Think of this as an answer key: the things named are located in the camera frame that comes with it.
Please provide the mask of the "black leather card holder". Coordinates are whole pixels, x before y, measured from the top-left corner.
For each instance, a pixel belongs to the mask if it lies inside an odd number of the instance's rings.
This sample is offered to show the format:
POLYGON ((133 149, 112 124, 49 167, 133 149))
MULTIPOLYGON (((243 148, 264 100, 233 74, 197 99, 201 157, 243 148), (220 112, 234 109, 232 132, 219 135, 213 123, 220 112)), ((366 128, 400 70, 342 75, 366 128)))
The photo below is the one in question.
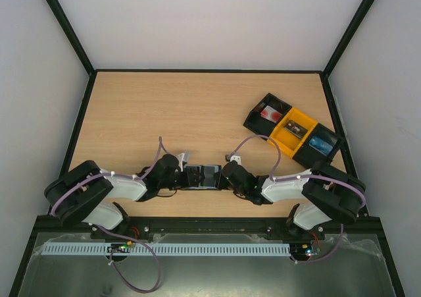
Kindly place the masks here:
POLYGON ((216 187, 216 174, 221 171, 220 165, 186 165, 184 171, 196 170, 202 175, 201 184, 199 186, 187 186, 182 190, 218 190, 216 187))

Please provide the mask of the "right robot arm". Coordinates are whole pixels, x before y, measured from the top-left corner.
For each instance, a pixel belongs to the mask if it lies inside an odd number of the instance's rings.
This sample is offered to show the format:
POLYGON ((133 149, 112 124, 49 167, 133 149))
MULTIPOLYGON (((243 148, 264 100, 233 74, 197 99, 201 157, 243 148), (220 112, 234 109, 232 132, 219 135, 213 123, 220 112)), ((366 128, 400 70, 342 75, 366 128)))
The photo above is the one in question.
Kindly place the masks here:
POLYGON ((329 221, 353 224, 366 205, 365 184, 322 161, 301 173, 285 176, 255 176, 241 163, 230 161, 220 171, 218 183, 255 205, 307 200, 295 204, 285 222, 288 234, 296 239, 317 232, 321 224, 329 221))

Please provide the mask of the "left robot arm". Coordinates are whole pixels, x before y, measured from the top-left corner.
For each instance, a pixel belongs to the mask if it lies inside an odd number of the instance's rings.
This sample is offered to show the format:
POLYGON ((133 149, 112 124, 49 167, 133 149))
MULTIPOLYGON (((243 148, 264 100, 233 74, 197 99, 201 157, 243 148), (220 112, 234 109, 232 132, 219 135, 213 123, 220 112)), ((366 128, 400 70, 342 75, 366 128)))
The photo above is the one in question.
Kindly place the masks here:
POLYGON ((198 187, 202 178, 199 169, 187 167, 182 157, 169 153, 132 176, 106 172, 88 160, 48 185, 44 196, 51 206, 50 214, 63 226, 84 222, 112 230, 124 220, 124 213, 119 205, 105 199, 146 202, 162 189, 198 187))

